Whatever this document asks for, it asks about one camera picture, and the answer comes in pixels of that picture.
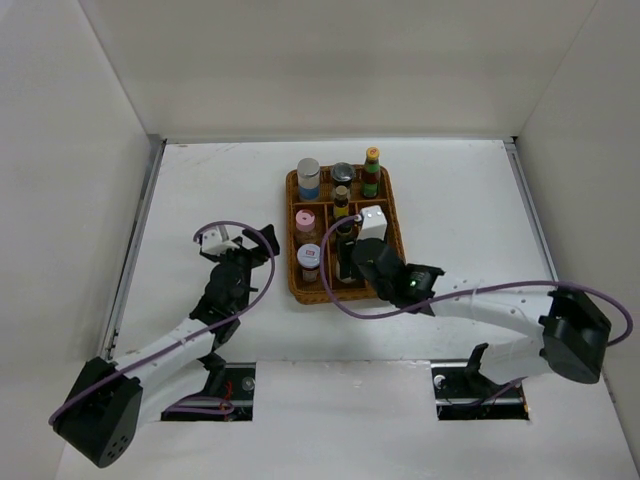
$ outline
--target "table surface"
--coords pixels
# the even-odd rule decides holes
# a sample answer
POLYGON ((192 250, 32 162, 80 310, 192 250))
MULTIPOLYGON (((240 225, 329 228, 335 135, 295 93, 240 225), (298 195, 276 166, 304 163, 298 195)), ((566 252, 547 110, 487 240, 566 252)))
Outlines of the table surface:
MULTIPOLYGON (((371 145, 391 176, 408 261, 487 284, 549 278, 501 141, 172 145, 117 355, 163 335, 196 304, 211 268, 191 243, 197 228, 225 219, 257 228, 273 223, 284 239, 284 178, 297 161, 359 163, 371 145)), ((285 255, 276 270, 271 290, 219 351, 227 361, 268 361, 258 368, 253 422, 147 425, 106 471, 67 446, 58 479, 638 478, 603 382, 527 380, 530 422, 438 422, 428 365, 406 360, 464 358, 478 343, 515 333, 421 315, 351 319, 332 305, 298 304, 288 291, 285 255)), ((256 270, 253 284, 261 287, 267 274, 266 266, 256 270)), ((376 300, 350 305, 389 309, 376 300)))

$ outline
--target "brown wooden tray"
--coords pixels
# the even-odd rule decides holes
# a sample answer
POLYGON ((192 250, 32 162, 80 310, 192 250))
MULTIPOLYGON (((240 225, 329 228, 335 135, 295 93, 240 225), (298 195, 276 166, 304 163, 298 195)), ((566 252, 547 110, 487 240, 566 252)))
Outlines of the brown wooden tray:
MULTIPOLYGON (((374 199, 362 196, 362 165, 354 165, 356 169, 356 178, 351 186, 351 201, 349 202, 349 214, 355 215, 364 207, 379 205, 387 217, 387 243, 391 245, 403 260, 404 247, 402 246, 402 236, 400 235, 400 225, 396 215, 396 206, 393 200, 393 191, 391 190, 391 179, 389 172, 384 167, 380 167, 380 192, 378 197, 374 199)), ((318 276, 318 280, 313 283, 302 281, 302 272, 296 259, 296 244, 294 233, 296 229, 295 216, 299 210, 311 210, 316 215, 316 222, 322 230, 322 234, 329 229, 333 223, 333 201, 331 195, 331 167, 322 167, 320 169, 320 197, 315 202, 301 202, 298 197, 298 176, 293 170, 287 174, 286 178, 286 195, 287 195, 287 264, 289 276, 289 290, 296 297, 298 302, 305 305, 314 303, 328 303, 329 296, 322 286, 322 280, 318 276)), ((329 285, 331 290, 336 294, 338 299, 343 301, 360 300, 363 298, 376 298, 375 291, 364 282, 359 280, 351 284, 345 284, 337 280, 334 276, 334 267, 336 264, 336 251, 334 248, 335 238, 332 238, 327 246, 329 254, 325 256, 325 269, 329 275, 329 285)))

